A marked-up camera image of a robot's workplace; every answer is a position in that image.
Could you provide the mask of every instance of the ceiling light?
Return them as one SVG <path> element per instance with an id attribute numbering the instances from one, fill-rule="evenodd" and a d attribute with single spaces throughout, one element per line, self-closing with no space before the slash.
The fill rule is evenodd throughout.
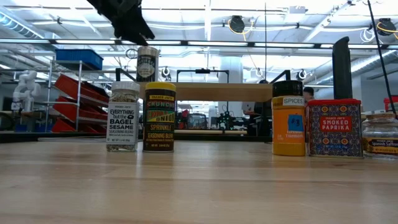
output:
<path id="1" fill-rule="evenodd" d="M 88 44 L 88 45 L 108 45 L 115 44 L 113 40 L 56 40 L 58 44 Z"/>
<path id="2" fill-rule="evenodd" d="M 304 85 L 304 87 L 313 87 L 313 88 L 333 88 L 333 85 Z"/>
<path id="3" fill-rule="evenodd" d="M 313 48 L 314 44 L 255 43 L 255 47 Z"/>
<path id="4" fill-rule="evenodd" d="M 11 69 L 11 68 L 8 67 L 7 65 L 2 65 L 2 64 L 0 64 L 0 68 L 3 68 L 3 69 Z"/>
<path id="5" fill-rule="evenodd" d="M 215 41 L 189 41 L 188 45 L 199 45 L 199 46 L 247 46 L 244 42 L 215 42 Z"/>
<path id="6" fill-rule="evenodd" d="M 44 73 L 42 73 L 42 72 L 38 72 L 37 75 L 36 75 L 36 77 L 37 77 L 37 78 L 42 78 L 42 79 L 47 79 L 47 78 L 49 78 L 48 75 L 46 75 L 46 74 L 44 74 Z"/>
<path id="7" fill-rule="evenodd" d="M 123 40 L 123 41 L 122 41 L 122 44 L 123 44 L 123 45 L 136 45 L 135 43 L 130 42 L 130 41 L 128 41 L 128 40 Z"/>
<path id="8" fill-rule="evenodd" d="M 48 22 L 33 22 L 33 25 L 50 25 L 50 24 L 57 24 L 56 21 L 48 21 Z"/>
<path id="9" fill-rule="evenodd" d="M 156 40 L 149 40 L 147 41 L 149 45 L 180 45 L 181 41 L 156 41 Z"/>
<path id="10" fill-rule="evenodd" d="M 376 44 L 348 44 L 349 49 L 377 49 Z"/>
<path id="11" fill-rule="evenodd" d="M 12 44 L 48 44 L 48 40 L 42 39 L 0 39 L 0 43 L 12 43 Z"/>
<path id="12" fill-rule="evenodd" d="M 285 16 L 285 23 L 296 23 L 300 22 L 307 12 L 305 6 L 290 6 L 289 13 Z"/>
<path id="13" fill-rule="evenodd" d="M 333 48 L 333 44 L 322 44 L 321 48 L 332 49 Z"/>

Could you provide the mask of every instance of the black cylinder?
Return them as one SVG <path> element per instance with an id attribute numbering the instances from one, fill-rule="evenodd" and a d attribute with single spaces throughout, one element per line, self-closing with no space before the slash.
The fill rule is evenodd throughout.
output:
<path id="1" fill-rule="evenodd" d="M 272 97 L 302 96 L 303 83 L 298 80 L 286 80 L 272 84 Z"/>
<path id="2" fill-rule="evenodd" d="M 351 56 L 348 42 L 349 37 L 344 37 L 333 45 L 333 90 L 335 100 L 351 99 L 353 97 Z"/>

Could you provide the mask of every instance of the wooden shelf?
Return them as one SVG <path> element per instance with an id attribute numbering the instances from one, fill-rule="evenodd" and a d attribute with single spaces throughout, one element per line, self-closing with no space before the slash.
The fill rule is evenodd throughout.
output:
<path id="1" fill-rule="evenodd" d="M 145 98 L 146 83 L 141 85 L 140 98 Z M 251 83 L 173 83 L 177 100 L 193 101 L 254 101 L 272 98 L 272 84 Z"/>

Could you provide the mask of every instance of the silver lid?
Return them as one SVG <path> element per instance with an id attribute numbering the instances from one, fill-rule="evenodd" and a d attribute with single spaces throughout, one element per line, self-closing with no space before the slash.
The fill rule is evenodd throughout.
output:
<path id="1" fill-rule="evenodd" d="M 142 46 L 138 48 L 138 55 L 151 55 L 154 57 L 159 56 L 160 51 L 154 47 Z"/>
<path id="2" fill-rule="evenodd" d="M 135 82 L 113 82 L 112 83 L 112 91 L 113 90 L 132 90 L 136 91 L 139 93 L 139 90 L 141 89 L 140 85 Z"/>

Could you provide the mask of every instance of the black robotic arm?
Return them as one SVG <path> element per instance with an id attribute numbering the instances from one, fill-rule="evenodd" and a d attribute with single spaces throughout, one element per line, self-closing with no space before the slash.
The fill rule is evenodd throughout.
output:
<path id="1" fill-rule="evenodd" d="M 87 0 L 98 13 L 108 18 L 114 27 L 117 38 L 138 45 L 147 46 L 145 39 L 154 39 L 155 35 L 142 18 L 142 0 Z"/>

